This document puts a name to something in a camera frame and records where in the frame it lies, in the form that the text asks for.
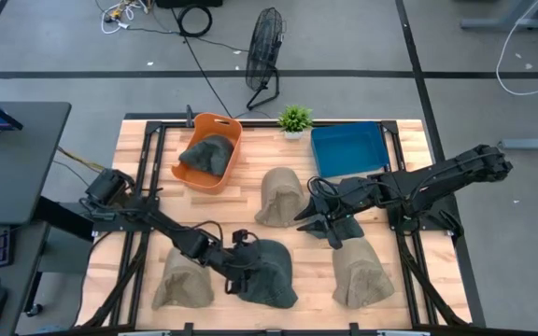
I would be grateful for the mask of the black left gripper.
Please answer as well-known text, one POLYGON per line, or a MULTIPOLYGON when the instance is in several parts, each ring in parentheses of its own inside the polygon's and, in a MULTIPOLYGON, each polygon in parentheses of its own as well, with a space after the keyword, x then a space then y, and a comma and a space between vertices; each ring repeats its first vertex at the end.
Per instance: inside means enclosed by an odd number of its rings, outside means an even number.
POLYGON ((223 247, 226 269, 224 292, 238 295, 247 290, 247 280, 256 272, 261 261, 261 241, 246 242, 249 231, 241 229, 232 233, 232 242, 236 245, 223 247))

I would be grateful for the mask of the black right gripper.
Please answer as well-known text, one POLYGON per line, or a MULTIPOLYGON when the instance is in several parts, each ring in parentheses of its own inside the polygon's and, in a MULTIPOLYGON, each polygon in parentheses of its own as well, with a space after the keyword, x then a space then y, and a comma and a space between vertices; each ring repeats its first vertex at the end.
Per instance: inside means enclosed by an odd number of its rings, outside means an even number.
POLYGON ((340 249, 342 232, 335 220, 350 217, 377 206, 377 181, 365 177, 348 177, 335 184, 325 178, 314 177, 314 196, 294 218, 300 221, 315 215, 328 224, 326 238, 330 247, 340 249))

